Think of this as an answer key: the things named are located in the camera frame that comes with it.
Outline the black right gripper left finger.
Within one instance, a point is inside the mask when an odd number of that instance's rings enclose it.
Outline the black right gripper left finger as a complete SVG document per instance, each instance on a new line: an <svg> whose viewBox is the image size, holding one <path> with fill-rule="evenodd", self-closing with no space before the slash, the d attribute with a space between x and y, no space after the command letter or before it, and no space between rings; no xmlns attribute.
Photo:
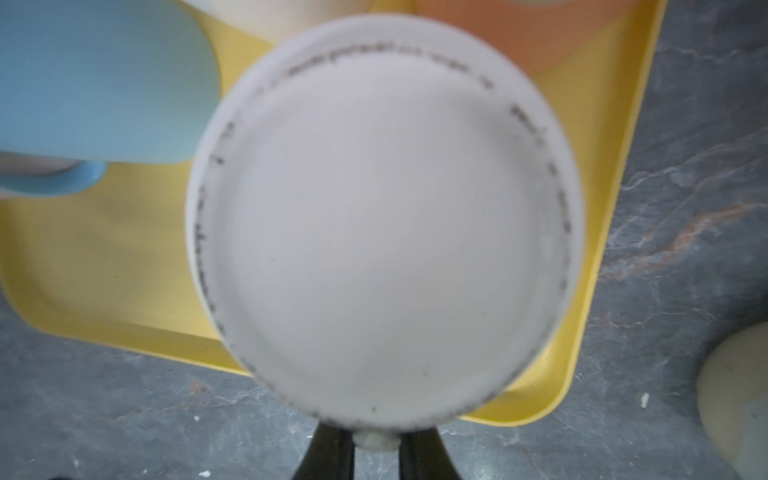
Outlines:
<svg viewBox="0 0 768 480"><path fill-rule="evenodd" d="M320 423L293 480L353 480L355 444L349 430Z"/></svg>

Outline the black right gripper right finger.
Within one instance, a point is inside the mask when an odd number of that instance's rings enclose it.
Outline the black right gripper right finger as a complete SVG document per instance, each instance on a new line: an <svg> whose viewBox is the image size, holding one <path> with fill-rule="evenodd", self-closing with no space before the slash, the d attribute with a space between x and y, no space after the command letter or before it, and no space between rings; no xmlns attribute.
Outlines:
<svg viewBox="0 0 768 480"><path fill-rule="evenodd" d="M400 436L399 479L461 479L436 428Z"/></svg>

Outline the speckled white mug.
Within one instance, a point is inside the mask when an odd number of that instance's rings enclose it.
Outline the speckled white mug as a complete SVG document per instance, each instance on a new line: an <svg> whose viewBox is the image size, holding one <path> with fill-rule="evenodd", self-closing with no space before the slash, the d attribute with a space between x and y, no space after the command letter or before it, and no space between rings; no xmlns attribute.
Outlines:
<svg viewBox="0 0 768 480"><path fill-rule="evenodd" d="M723 341L704 362L697 384L703 428L741 479L767 477L767 324Z"/></svg>

